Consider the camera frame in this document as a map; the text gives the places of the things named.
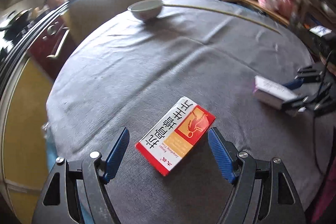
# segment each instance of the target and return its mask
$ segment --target round table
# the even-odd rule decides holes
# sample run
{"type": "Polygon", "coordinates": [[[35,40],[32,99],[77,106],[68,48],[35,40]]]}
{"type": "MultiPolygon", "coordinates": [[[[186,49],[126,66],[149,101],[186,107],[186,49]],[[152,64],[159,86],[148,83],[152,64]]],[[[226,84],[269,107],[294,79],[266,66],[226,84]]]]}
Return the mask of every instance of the round table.
{"type": "MultiPolygon", "coordinates": [[[[182,96],[216,116],[224,138],[254,158],[280,157],[304,209],[322,181],[314,164],[311,117],[290,117],[252,95],[255,75],[278,83],[312,63],[303,43],[271,19],[217,0],[165,0],[219,9],[258,20],[273,32],[233,16],[164,7],[144,24],[130,12],[90,34],[67,60],[47,101],[58,155],[82,159],[111,140],[120,126],[130,144],[107,186],[124,223],[216,223],[231,185],[207,143],[200,142],[167,177],[134,145],[182,96]]],[[[317,121],[317,152],[326,170],[332,144],[328,118],[317,121]]],[[[84,189],[79,186],[82,203],[84,189]]]]}

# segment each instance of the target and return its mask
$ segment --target red cabinet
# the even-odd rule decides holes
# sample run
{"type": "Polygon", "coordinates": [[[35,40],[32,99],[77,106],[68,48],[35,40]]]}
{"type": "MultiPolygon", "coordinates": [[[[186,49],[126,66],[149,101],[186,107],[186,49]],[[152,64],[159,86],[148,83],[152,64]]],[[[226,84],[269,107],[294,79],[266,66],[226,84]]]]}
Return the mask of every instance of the red cabinet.
{"type": "Polygon", "coordinates": [[[59,16],[33,41],[28,53],[55,80],[76,47],[69,28],[59,16]]]}

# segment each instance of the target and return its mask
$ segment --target red and white box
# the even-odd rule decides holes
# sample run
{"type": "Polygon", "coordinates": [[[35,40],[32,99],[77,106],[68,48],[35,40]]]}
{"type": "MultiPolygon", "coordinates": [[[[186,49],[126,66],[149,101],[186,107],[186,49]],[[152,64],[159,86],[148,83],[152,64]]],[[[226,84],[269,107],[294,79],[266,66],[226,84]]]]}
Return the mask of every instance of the red and white box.
{"type": "Polygon", "coordinates": [[[191,99],[182,97],[135,147],[166,176],[196,145],[215,118],[191,99]]]}

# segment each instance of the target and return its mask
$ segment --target metal screw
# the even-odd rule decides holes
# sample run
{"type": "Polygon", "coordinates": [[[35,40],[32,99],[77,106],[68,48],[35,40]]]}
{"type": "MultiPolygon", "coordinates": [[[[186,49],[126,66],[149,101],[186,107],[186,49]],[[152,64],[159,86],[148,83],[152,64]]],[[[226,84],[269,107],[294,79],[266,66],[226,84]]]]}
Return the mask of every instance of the metal screw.
{"type": "Polygon", "coordinates": [[[248,157],[248,153],[246,153],[245,151],[239,152],[238,155],[239,155],[239,157],[241,157],[243,159],[248,157]]]}
{"type": "Polygon", "coordinates": [[[93,151],[90,153],[90,158],[95,159],[99,157],[99,152],[98,151],[93,151]]]}
{"type": "Polygon", "coordinates": [[[278,157],[273,158],[273,161],[276,164],[280,164],[281,163],[281,159],[279,159],[278,157]]]}
{"type": "Polygon", "coordinates": [[[56,163],[57,163],[58,165],[62,165],[62,164],[64,163],[64,158],[63,158],[63,157],[57,157],[57,158],[56,158],[56,163]]]}

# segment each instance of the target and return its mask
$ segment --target wooden stick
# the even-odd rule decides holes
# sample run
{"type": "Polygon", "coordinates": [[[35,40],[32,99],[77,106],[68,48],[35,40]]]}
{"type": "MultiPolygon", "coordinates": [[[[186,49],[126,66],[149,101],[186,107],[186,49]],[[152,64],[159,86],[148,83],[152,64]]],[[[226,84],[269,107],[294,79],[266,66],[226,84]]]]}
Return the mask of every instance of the wooden stick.
{"type": "Polygon", "coordinates": [[[210,11],[210,12],[216,12],[216,13],[220,13],[220,14],[223,14],[223,15],[228,15],[228,16],[233,16],[233,17],[238,17],[238,18],[241,18],[241,19],[244,19],[244,20],[247,20],[249,22],[252,22],[252,23],[255,23],[257,25],[260,25],[262,27],[265,27],[271,31],[274,31],[280,35],[282,35],[277,29],[271,27],[271,26],[268,26],[264,23],[261,23],[261,22],[258,22],[256,20],[253,20],[251,18],[248,18],[248,17],[244,17],[244,16],[241,16],[241,15],[236,15],[234,13],[229,13],[229,12],[224,12],[224,11],[220,11],[220,10],[217,10],[217,9],[211,9],[211,8],[206,8],[206,7],[199,7],[199,6],[192,6],[192,5],[180,5],[180,4],[163,4],[163,6],[166,6],[166,7],[181,7],[181,8],[192,8],[192,9],[198,9],[198,10],[205,10],[205,11],[210,11]]]}

